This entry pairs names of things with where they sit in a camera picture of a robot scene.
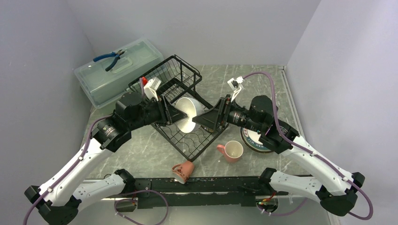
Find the white ceramic bowl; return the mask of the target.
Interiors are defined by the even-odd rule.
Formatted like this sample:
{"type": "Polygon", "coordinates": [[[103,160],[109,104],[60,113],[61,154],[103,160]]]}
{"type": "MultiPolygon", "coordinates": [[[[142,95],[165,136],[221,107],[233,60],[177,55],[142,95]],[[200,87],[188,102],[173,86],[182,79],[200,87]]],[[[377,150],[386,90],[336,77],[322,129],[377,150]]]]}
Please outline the white ceramic bowl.
{"type": "Polygon", "coordinates": [[[192,121],[192,118],[204,112],[204,108],[198,100],[191,97],[181,97],[177,100],[175,107],[187,115],[187,118],[176,123],[180,131],[188,134],[200,128],[200,124],[192,121]]]}

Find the black wire dish rack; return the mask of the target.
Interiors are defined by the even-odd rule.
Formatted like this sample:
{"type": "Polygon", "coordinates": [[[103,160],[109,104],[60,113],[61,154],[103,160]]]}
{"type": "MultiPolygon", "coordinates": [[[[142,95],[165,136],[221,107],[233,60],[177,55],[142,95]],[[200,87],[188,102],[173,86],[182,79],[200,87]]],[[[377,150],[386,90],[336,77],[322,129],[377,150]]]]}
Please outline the black wire dish rack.
{"type": "MultiPolygon", "coordinates": [[[[177,55],[168,57],[145,72],[142,77],[147,80],[159,78],[161,84],[157,93],[164,95],[172,104],[181,97],[190,97],[198,100],[205,110],[213,107],[196,90],[196,85],[202,80],[200,72],[177,55]]],[[[180,131],[176,124],[162,126],[154,123],[152,127],[184,158],[193,162],[225,131],[228,125],[216,130],[201,126],[197,131],[188,134],[180,131]]]]}

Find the small pink mug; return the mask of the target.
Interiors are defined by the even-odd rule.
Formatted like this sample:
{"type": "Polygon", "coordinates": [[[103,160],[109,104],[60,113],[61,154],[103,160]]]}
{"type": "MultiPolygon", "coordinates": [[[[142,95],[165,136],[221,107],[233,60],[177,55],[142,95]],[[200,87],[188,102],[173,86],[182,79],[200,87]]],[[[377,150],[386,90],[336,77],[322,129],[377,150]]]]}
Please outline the small pink mug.
{"type": "Polygon", "coordinates": [[[172,167],[174,179],[181,184],[185,184],[192,174],[195,165],[191,161],[185,161],[182,164],[177,164],[172,167]]]}

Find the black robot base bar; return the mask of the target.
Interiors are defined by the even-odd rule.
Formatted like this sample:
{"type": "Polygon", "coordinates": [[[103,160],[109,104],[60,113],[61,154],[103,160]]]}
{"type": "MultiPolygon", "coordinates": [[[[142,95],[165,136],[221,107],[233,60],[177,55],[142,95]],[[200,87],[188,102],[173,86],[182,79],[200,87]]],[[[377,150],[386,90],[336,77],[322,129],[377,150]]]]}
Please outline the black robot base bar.
{"type": "Polygon", "coordinates": [[[262,198],[276,195],[257,176],[194,177],[181,184],[173,178],[137,178],[135,190],[122,191],[117,198],[134,197],[139,209],[164,206],[239,205],[254,207],[262,198]]]}

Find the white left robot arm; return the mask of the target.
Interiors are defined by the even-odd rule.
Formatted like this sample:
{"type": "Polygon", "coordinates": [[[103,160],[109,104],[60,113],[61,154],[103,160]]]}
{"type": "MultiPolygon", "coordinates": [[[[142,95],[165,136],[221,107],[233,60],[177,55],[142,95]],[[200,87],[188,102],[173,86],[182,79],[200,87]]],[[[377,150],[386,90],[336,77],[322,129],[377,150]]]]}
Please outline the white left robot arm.
{"type": "Polygon", "coordinates": [[[175,108],[164,96],[144,101],[141,94],[129,92],[115,104],[111,115],[101,117],[89,127],[83,147],[51,179],[30,186],[25,196],[50,225],[70,223],[87,206],[103,198],[136,191],[135,178],[124,169],[83,186],[88,174],[131,139],[133,130],[153,124],[174,124],[187,114],[175,108]]]}

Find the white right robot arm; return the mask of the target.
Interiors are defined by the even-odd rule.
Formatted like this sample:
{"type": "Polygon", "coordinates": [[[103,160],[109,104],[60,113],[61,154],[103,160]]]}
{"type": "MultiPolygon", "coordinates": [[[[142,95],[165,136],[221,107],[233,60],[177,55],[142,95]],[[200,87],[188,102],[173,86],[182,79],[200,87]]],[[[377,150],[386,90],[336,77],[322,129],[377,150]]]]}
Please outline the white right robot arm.
{"type": "Polygon", "coordinates": [[[193,122],[208,129],[233,124],[257,132],[264,147],[296,162],[311,174],[310,178],[304,178],[266,168],[258,183],[263,194],[282,191],[301,195],[341,217],[354,208],[357,189],[363,185],[365,177],[338,167],[311,147],[296,129],[281,120],[275,121],[273,102],[269,97],[254,97],[246,109],[227,95],[212,109],[195,116],[193,122]]]}

